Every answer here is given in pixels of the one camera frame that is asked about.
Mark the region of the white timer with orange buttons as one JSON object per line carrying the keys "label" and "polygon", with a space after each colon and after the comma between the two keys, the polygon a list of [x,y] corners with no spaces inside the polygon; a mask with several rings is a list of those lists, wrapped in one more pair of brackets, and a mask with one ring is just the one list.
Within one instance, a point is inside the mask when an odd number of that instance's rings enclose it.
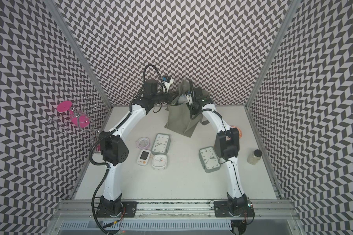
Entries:
{"label": "white timer with orange buttons", "polygon": [[142,149],[136,160],[136,163],[140,166],[146,166],[151,156],[151,151],[147,149]]}

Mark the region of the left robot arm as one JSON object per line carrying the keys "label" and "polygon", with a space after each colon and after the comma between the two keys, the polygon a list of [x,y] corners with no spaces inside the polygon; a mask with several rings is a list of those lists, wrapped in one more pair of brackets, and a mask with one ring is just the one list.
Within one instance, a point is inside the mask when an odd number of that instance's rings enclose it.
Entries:
{"label": "left robot arm", "polygon": [[145,66],[142,80],[143,84],[130,102],[127,115],[109,131],[101,132],[89,150],[90,163],[106,168],[104,177],[92,196],[91,207],[94,216],[117,217],[123,214],[125,207],[121,204],[119,177],[122,163],[129,156],[125,138],[156,104],[170,103],[172,100],[166,83],[173,82],[170,78],[162,79],[155,65]]}

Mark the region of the green canvas bag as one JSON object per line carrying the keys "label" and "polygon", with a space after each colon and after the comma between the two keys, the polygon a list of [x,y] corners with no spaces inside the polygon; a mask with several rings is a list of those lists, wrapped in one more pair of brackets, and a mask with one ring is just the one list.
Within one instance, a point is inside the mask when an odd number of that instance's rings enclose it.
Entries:
{"label": "green canvas bag", "polygon": [[194,88],[201,88],[194,86],[193,80],[183,80],[178,86],[178,92],[176,98],[168,105],[167,110],[169,111],[168,121],[165,128],[172,130],[178,134],[186,137],[191,137],[198,122],[203,119],[202,110],[203,106],[210,104],[213,100],[210,98],[210,93],[206,90],[206,99],[203,103],[202,109],[197,115],[190,116],[190,104],[187,103],[186,91],[192,91]]}

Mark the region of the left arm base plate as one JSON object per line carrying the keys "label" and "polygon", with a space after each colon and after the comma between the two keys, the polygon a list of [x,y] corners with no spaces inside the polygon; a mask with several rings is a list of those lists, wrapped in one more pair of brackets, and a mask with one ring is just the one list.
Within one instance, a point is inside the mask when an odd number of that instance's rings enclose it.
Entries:
{"label": "left arm base plate", "polygon": [[114,202],[103,201],[98,204],[96,217],[135,217],[138,203],[136,201]]}

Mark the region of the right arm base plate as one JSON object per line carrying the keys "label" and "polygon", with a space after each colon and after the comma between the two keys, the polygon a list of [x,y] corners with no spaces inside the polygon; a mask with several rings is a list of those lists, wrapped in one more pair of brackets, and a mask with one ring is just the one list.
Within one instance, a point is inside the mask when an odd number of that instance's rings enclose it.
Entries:
{"label": "right arm base plate", "polygon": [[251,204],[229,206],[227,201],[213,201],[209,204],[213,207],[215,216],[224,217],[255,217],[255,212]]}

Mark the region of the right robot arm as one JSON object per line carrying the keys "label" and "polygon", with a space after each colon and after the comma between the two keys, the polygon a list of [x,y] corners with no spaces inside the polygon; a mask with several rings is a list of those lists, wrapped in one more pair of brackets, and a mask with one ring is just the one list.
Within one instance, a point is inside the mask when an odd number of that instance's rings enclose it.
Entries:
{"label": "right robot arm", "polygon": [[200,87],[195,88],[189,80],[191,103],[188,105],[190,118],[195,119],[203,115],[216,132],[214,151],[218,163],[223,166],[227,177],[227,210],[237,217],[255,217],[252,203],[245,194],[239,177],[238,153],[240,150],[239,131],[232,128],[217,111],[213,100],[205,95]]}

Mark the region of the white square analog clock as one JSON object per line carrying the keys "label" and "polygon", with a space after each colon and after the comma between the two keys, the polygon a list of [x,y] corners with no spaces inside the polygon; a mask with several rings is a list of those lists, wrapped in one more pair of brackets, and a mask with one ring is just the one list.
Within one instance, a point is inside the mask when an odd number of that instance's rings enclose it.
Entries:
{"label": "white square analog clock", "polygon": [[168,157],[164,154],[157,154],[153,156],[152,168],[154,170],[166,169],[168,164]]}

